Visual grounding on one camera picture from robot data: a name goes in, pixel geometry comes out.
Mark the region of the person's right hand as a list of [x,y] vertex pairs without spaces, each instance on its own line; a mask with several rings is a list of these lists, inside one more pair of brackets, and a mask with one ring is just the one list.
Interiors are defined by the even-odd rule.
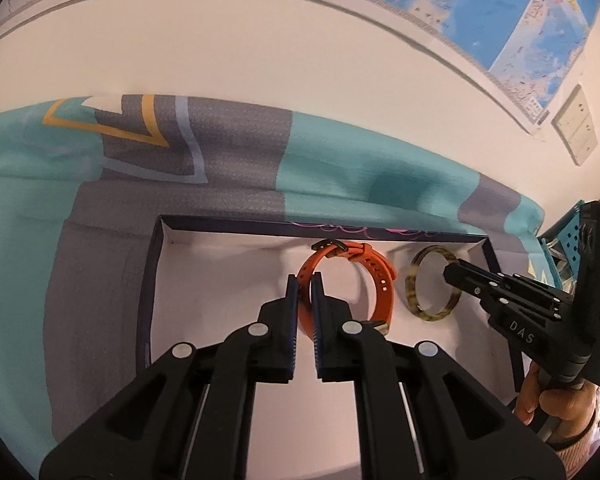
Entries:
[[561,439],[577,437],[588,429],[597,410],[598,387],[584,382],[579,388],[541,389],[540,367],[532,362],[522,384],[514,413],[529,425],[539,410],[560,419],[554,434]]

